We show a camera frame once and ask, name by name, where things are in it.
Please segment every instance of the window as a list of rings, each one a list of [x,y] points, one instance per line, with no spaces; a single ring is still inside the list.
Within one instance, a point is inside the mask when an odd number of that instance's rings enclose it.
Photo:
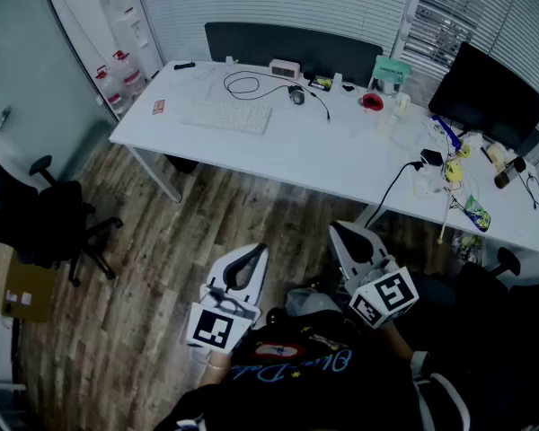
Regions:
[[[401,55],[413,66],[406,91],[414,102],[427,106],[463,41],[539,92],[539,0],[420,0]],[[539,161],[539,145],[529,156]]]
[[[210,59],[206,22],[260,22],[375,43],[390,56],[408,0],[143,0],[165,61]]]

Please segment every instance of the white desk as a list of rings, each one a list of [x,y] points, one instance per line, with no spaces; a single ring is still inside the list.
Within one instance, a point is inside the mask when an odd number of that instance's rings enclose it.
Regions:
[[[328,106],[331,123],[315,98],[306,94],[305,104],[296,106],[283,89],[256,101],[273,108],[263,136],[184,125],[180,123],[180,107],[186,100],[231,100],[223,86],[227,74],[238,70],[267,73],[268,69],[198,62],[194,68],[173,70],[174,64],[183,62],[186,61],[172,61],[162,70],[110,137],[112,142],[127,145],[175,201],[180,201],[181,195],[158,171],[152,152],[248,172],[375,206],[406,162],[419,160],[423,148],[439,150],[424,126],[428,110],[412,105],[393,140],[386,139],[376,133],[380,112],[364,112],[357,98],[343,95],[337,85],[330,92],[312,89]],[[261,77],[260,82],[260,89],[252,96],[287,83],[268,77]],[[249,89],[248,84],[239,84],[242,88]],[[154,104],[160,100],[165,100],[163,113],[153,115]],[[447,226],[539,251],[539,207],[533,210],[533,201],[521,182],[514,180],[503,190],[497,189],[493,166],[482,152],[472,152],[470,158],[463,160],[463,166],[474,196],[491,215],[490,229],[486,233],[478,231],[458,209],[449,212]],[[528,170],[536,175],[534,166],[528,165]],[[403,172],[384,207],[441,224],[446,193],[430,198],[416,196],[412,171],[410,167]],[[465,200],[466,196],[459,197],[462,204]]]

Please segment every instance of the white keyboard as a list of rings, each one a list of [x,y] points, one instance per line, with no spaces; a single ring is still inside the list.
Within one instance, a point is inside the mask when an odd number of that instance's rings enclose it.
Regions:
[[[182,123],[262,135],[271,108],[248,101],[191,100],[184,107]]]

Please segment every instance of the black t-shirt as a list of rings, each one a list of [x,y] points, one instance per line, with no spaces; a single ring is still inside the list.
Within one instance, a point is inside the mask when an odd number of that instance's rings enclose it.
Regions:
[[[199,412],[208,431],[421,429],[409,366],[331,311],[252,331],[223,382],[184,396],[157,430]]]

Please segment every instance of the water bottle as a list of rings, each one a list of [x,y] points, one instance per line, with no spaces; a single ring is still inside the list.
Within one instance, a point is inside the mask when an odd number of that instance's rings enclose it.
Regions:
[[[100,91],[114,110],[118,118],[122,118],[128,111],[131,102],[125,94],[121,82],[108,73],[106,66],[98,67],[96,81]]]
[[[118,61],[118,75],[135,101],[146,88],[146,79],[142,75],[136,59],[129,53],[123,53],[120,50],[116,51],[113,57]]]
[[[511,163],[508,163],[503,171],[495,176],[495,185],[497,185],[498,189],[504,189],[526,167],[525,160],[518,156]]]

